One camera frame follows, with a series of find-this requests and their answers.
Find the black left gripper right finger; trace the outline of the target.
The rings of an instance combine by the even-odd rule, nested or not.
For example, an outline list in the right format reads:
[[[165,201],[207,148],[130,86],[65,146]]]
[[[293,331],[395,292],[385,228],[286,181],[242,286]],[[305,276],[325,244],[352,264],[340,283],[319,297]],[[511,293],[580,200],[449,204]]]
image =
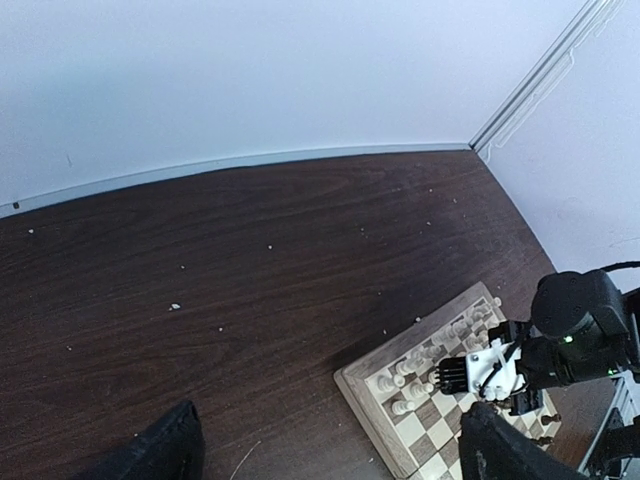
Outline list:
[[[554,459],[486,403],[461,416],[459,457],[464,479],[587,479]]]

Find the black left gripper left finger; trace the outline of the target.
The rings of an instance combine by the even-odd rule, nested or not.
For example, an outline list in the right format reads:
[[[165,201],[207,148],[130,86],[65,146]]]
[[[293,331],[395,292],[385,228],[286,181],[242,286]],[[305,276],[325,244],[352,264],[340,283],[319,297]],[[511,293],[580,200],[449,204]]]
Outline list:
[[[205,439],[195,404],[182,401],[76,479],[201,479]]]

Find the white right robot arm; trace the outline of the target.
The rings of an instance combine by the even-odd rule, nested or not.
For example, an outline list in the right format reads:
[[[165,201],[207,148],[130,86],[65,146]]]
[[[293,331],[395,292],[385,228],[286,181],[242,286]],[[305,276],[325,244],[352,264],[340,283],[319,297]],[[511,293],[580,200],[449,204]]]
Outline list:
[[[610,278],[638,266],[625,261],[538,282],[530,321],[539,335],[524,341],[519,363],[530,387],[566,387],[626,371],[639,379],[639,290],[623,293]]]

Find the wooden chess board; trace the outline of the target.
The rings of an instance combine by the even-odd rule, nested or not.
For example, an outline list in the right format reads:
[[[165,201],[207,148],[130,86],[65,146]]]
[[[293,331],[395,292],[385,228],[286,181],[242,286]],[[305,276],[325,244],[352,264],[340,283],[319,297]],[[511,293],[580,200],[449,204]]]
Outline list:
[[[334,380],[397,479],[459,479],[460,419],[479,397],[446,395],[435,368],[478,354],[503,321],[500,298],[478,282],[350,365]]]

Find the right aluminium corner post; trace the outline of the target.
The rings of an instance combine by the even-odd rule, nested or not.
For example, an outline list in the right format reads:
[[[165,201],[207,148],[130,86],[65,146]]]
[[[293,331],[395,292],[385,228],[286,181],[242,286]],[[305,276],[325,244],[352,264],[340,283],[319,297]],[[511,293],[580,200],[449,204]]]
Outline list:
[[[625,5],[620,0],[587,1],[496,112],[471,139],[482,158],[504,147],[575,65],[576,51],[606,29]]]

